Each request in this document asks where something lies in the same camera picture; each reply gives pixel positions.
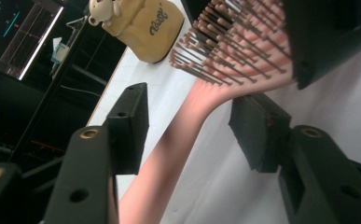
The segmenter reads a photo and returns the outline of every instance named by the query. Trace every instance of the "white table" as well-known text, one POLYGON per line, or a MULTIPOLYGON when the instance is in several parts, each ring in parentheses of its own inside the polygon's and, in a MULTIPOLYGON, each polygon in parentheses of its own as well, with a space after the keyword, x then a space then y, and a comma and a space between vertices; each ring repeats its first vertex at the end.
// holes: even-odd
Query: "white table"
MULTIPOLYGON (((173 2, 186 16, 181 2, 173 2)), ((186 19, 182 33, 188 27, 186 19)), ((126 87, 146 82, 150 127, 144 161, 194 80, 173 69, 167 59, 147 64, 126 49, 89 125, 103 123, 126 87)), ((292 85, 268 95, 293 117, 292 126, 307 124, 323 129, 350 159, 361 162, 361 52, 305 90, 299 91, 292 85)), ((204 123, 162 224, 288 223, 277 174, 250 171, 228 126, 229 113, 230 102, 220 106, 204 123)), ((118 177, 119 197, 131 181, 131 175, 118 177)))

